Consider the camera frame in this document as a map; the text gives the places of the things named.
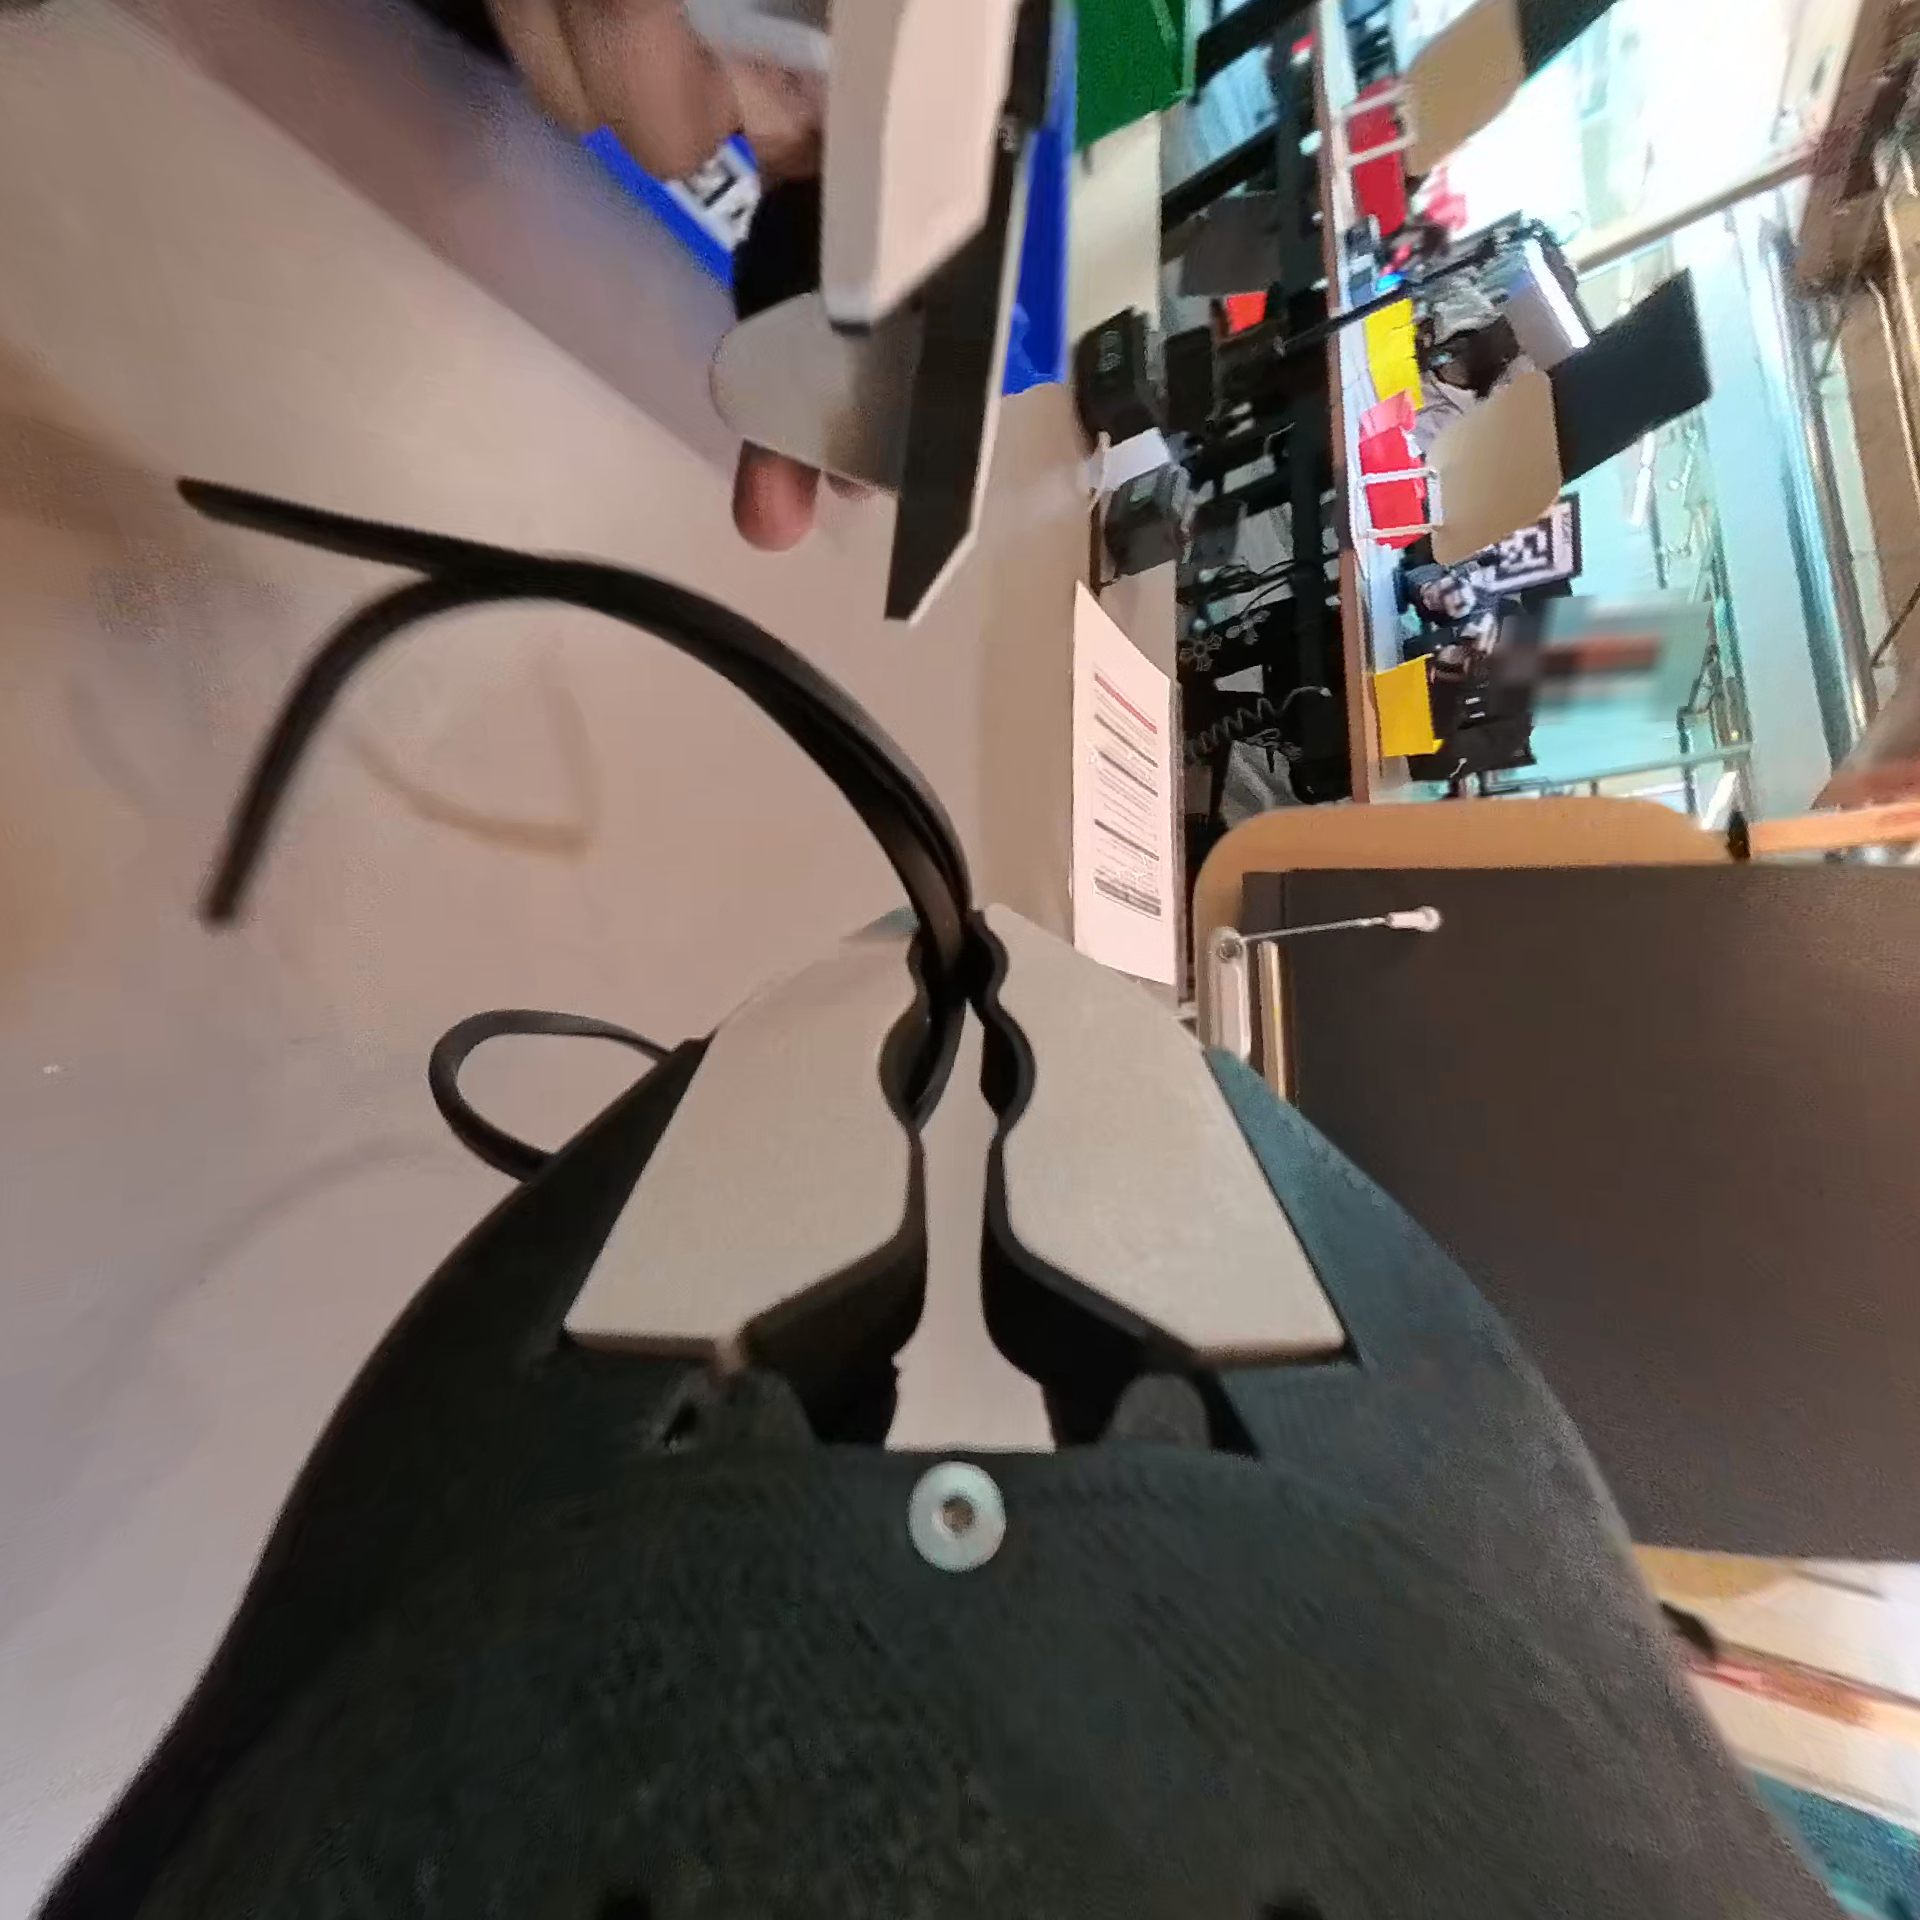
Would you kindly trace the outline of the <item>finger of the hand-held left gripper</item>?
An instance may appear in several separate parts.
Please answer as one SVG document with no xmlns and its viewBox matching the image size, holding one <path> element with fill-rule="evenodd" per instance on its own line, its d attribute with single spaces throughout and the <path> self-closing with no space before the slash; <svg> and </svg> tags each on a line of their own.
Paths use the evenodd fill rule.
<svg viewBox="0 0 1920 1920">
<path fill-rule="evenodd" d="M 711 399 L 745 443 L 868 491 L 904 472 L 904 313 L 839 328 L 807 289 L 739 319 L 711 359 Z"/>
<path fill-rule="evenodd" d="M 1000 407 L 1029 152 L 1052 94 L 1046 1 L 829 5 L 828 326 L 910 370 L 885 615 L 913 622 L 967 554 Z"/>
</svg>

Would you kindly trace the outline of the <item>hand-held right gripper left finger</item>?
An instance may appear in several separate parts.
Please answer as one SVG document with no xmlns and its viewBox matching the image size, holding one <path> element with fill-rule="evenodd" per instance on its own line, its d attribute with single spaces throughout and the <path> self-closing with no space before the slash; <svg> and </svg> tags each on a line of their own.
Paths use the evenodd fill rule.
<svg viewBox="0 0 1920 1920">
<path fill-rule="evenodd" d="M 892 1359 L 920 1318 L 920 1149 L 883 1083 L 904 946 L 833 946 L 723 1022 L 566 1310 L 580 1346 Z"/>
</svg>

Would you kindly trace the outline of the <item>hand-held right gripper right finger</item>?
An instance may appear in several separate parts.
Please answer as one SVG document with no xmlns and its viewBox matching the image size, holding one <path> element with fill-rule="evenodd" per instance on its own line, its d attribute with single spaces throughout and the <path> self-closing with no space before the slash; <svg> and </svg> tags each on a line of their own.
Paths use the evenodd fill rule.
<svg viewBox="0 0 1920 1920">
<path fill-rule="evenodd" d="M 1172 1007 L 1012 910 L 985 914 L 985 1030 L 1016 1257 L 1206 1366 L 1320 1359 L 1344 1327 L 1206 1050 Z"/>
</svg>

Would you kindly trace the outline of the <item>person's left hand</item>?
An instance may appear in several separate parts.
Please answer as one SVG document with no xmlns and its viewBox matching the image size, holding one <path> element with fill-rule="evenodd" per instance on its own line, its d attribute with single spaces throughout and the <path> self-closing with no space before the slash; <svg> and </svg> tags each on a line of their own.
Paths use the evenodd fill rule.
<svg viewBox="0 0 1920 1920">
<path fill-rule="evenodd" d="M 695 176 L 733 136 L 765 183 L 821 167 L 821 83 L 716 53 L 678 1 L 486 1 L 486 18 L 551 119 L 609 130 L 648 176 Z"/>
</svg>

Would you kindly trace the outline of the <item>blue bin with sticker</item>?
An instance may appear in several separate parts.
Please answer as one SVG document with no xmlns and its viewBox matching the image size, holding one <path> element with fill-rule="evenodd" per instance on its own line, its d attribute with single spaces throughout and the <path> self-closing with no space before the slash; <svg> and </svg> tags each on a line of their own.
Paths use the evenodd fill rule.
<svg viewBox="0 0 1920 1920">
<path fill-rule="evenodd" d="M 1046 113 L 1023 163 L 1023 240 L 999 384 L 1005 398 L 1064 378 L 1071 131 L 1071 39 L 1064 39 L 1046 78 Z M 695 176 L 676 179 L 639 168 L 608 127 L 584 134 L 582 150 L 731 291 L 741 317 L 816 287 L 819 183 L 768 185 L 743 134 L 733 134 Z"/>
</svg>

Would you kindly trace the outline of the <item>green storage bin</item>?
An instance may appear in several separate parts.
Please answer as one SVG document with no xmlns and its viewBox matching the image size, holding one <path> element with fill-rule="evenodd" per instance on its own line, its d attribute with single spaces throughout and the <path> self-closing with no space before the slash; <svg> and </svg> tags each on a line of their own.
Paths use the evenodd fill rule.
<svg viewBox="0 0 1920 1920">
<path fill-rule="evenodd" d="M 1075 1 L 1075 149 L 1093 149 L 1193 90 L 1185 1 Z"/>
</svg>

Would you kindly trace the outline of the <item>black device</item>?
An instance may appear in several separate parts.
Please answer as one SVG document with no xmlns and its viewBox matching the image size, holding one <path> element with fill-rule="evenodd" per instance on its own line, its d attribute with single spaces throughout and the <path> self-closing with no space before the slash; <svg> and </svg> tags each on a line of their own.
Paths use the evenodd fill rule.
<svg viewBox="0 0 1920 1920">
<path fill-rule="evenodd" d="M 1071 350 L 1071 403 L 1085 443 L 1118 445 L 1160 426 L 1149 345 L 1149 322 L 1131 303 L 1079 337 Z"/>
<path fill-rule="evenodd" d="M 1176 563 L 1191 513 L 1193 482 L 1156 426 L 1107 447 L 1095 502 L 1095 582 Z"/>
</svg>

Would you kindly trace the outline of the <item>printed paper sheets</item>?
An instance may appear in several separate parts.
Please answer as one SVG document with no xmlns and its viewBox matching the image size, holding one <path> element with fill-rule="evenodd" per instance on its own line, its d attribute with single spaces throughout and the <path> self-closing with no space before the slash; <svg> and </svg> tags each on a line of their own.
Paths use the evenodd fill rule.
<svg viewBox="0 0 1920 1920">
<path fill-rule="evenodd" d="M 1071 943 L 1159 990 L 1181 971 L 1172 680 L 1088 584 L 1071 599 Z"/>
</svg>

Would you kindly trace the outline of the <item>red bin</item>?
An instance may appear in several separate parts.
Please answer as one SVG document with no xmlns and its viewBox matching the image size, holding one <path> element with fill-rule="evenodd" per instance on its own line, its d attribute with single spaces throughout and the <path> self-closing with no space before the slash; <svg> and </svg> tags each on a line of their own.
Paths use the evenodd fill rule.
<svg viewBox="0 0 1920 1920">
<path fill-rule="evenodd" d="M 1414 421 L 1412 393 L 1396 391 L 1365 408 L 1358 424 L 1365 531 L 1396 551 L 1430 531 L 1428 467 L 1412 439 Z"/>
</svg>

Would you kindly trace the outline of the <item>black white marker card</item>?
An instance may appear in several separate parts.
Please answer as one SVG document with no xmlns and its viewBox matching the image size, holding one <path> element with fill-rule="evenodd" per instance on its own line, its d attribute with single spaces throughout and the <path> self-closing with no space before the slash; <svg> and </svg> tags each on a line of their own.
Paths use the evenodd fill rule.
<svg viewBox="0 0 1920 1920">
<path fill-rule="evenodd" d="M 1479 582 L 1495 595 L 1571 591 L 1581 570 L 1579 498 L 1558 495 L 1545 515 L 1477 554 Z"/>
</svg>

